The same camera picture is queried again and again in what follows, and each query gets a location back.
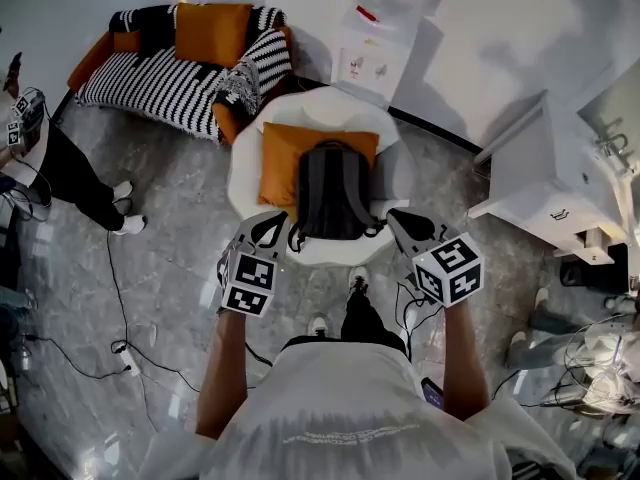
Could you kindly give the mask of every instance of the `black backpack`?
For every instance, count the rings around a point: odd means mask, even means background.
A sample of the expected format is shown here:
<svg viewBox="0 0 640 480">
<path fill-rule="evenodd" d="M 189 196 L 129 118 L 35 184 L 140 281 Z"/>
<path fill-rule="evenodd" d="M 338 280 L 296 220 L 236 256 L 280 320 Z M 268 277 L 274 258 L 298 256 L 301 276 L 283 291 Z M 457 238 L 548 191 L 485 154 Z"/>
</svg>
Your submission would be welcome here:
<svg viewBox="0 0 640 480">
<path fill-rule="evenodd" d="M 376 236 L 384 226 L 369 214 L 367 159 L 335 139 L 320 142 L 300 157 L 296 210 L 298 222 L 289 233 L 294 252 L 300 252 L 307 237 L 357 240 L 363 234 Z"/>
</svg>

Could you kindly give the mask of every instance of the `black trousers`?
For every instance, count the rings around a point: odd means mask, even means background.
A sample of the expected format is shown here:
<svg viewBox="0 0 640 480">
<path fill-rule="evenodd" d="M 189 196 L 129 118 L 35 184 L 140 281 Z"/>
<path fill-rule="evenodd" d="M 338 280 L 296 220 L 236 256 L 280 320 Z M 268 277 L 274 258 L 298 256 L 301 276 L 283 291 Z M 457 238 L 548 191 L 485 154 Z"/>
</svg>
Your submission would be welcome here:
<svg viewBox="0 0 640 480">
<path fill-rule="evenodd" d="M 124 216 L 113 205 L 113 189 L 98 179 L 84 153 L 53 124 L 49 126 L 49 142 L 40 173 L 51 185 L 53 197 L 75 204 L 108 231 L 122 228 Z M 31 187 L 47 204 L 49 187 L 42 176 L 36 176 Z"/>
<path fill-rule="evenodd" d="M 395 348 L 404 355 L 407 351 L 404 341 L 396 333 L 384 328 L 380 315 L 369 302 L 369 299 L 361 293 L 354 293 L 347 302 L 347 315 L 344 317 L 340 339 L 324 336 L 298 336 L 287 342 L 284 350 L 291 345 L 300 343 L 312 343 L 317 341 L 348 341 L 354 343 L 377 343 Z"/>
</svg>

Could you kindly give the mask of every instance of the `marble floor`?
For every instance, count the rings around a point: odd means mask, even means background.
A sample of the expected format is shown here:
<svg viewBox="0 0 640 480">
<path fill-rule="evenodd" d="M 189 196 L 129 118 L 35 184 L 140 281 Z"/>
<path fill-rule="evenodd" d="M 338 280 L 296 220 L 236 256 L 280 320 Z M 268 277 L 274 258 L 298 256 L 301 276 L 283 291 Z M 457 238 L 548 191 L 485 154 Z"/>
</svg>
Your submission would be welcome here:
<svg viewBox="0 0 640 480">
<path fill-rule="evenodd" d="M 197 388 L 215 322 L 215 263 L 239 223 L 225 191 L 229 150 L 116 110 L 72 103 L 63 118 L 62 129 L 103 181 L 135 183 L 134 204 L 149 220 L 138 236 L 111 238 L 129 339 L 155 362 L 180 370 Z M 526 329 L 537 288 L 551 286 L 552 296 L 566 308 L 578 292 L 568 294 L 554 284 L 558 263 L 549 259 L 550 248 L 543 242 L 491 216 L 467 219 L 466 210 L 486 198 L 489 188 L 472 173 L 470 153 L 409 124 L 398 126 L 417 164 L 413 204 L 429 206 L 469 231 L 486 254 L 486 288 L 470 305 L 482 363 L 495 387 L 509 373 L 503 366 L 505 351 L 513 333 Z M 124 325 L 107 233 L 59 201 L 47 222 L 23 223 L 19 232 L 21 284 L 34 290 L 40 302 L 36 332 L 54 338 L 85 371 L 121 368 L 109 348 L 123 337 Z M 368 265 L 373 303 L 395 330 L 397 263 L 398 254 L 391 248 Z M 326 313 L 338 329 L 347 276 L 346 268 L 288 263 L 269 313 L 264 319 L 249 319 L 248 342 L 258 354 L 273 359 L 290 337 L 305 333 L 316 311 Z M 600 307 L 602 297 L 580 293 L 581 304 Z M 401 301 L 406 300 L 403 294 Z M 419 373 L 438 383 L 443 376 L 443 324 L 441 314 L 428 320 L 416 331 L 412 347 Z M 20 418 L 73 478 L 132 478 L 155 433 L 153 426 L 193 428 L 196 393 L 175 373 L 139 360 L 142 376 L 97 381 L 76 373 L 51 343 L 30 348 L 32 370 L 19 381 Z M 249 358 L 249 385 L 258 383 L 267 370 Z M 543 382 L 530 384 L 519 395 L 526 398 L 523 403 L 542 395 Z M 500 395 L 511 387 L 505 386 Z M 571 458 L 580 460 L 589 446 L 585 427 L 577 435 L 570 429 L 571 413 L 530 410 Z"/>
</svg>

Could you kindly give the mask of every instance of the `orange cushion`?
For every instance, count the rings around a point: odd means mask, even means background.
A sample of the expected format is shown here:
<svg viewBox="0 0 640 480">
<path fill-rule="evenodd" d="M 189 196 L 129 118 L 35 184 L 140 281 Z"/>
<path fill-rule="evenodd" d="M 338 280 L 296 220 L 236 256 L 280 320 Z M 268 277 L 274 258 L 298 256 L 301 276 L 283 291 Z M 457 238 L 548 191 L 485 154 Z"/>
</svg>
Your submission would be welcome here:
<svg viewBox="0 0 640 480">
<path fill-rule="evenodd" d="M 176 59 L 234 67 L 244 53 L 251 4 L 178 4 Z"/>
<path fill-rule="evenodd" d="M 322 132 L 299 126 L 264 123 L 262 179 L 258 203 L 295 206 L 298 163 L 318 142 L 337 139 L 362 153 L 373 168 L 380 137 L 370 132 Z"/>
<path fill-rule="evenodd" d="M 114 52 L 139 52 L 140 51 L 140 31 L 134 32 L 114 32 L 113 33 Z"/>
</svg>

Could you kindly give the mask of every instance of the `black and white marker block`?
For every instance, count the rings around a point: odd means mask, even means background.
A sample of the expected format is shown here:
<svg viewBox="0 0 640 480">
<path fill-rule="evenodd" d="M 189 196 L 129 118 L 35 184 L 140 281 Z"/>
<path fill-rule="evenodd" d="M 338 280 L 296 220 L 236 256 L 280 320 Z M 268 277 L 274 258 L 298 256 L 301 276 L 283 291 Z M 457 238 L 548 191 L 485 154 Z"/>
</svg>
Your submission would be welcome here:
<svg viewBox="0 0 640 480">
<path fill-rule="evenodd" d="M 222 306 L 252 316 L 264 316 L 275 293 L 277 262 L 228 250 L 218 263 Z"/>
<path fill-rule="evenodd" d="M 469 233 L 413 258 L 416 282 L 445 307 L 484 288 L 484 256 Z"/>
</svg>

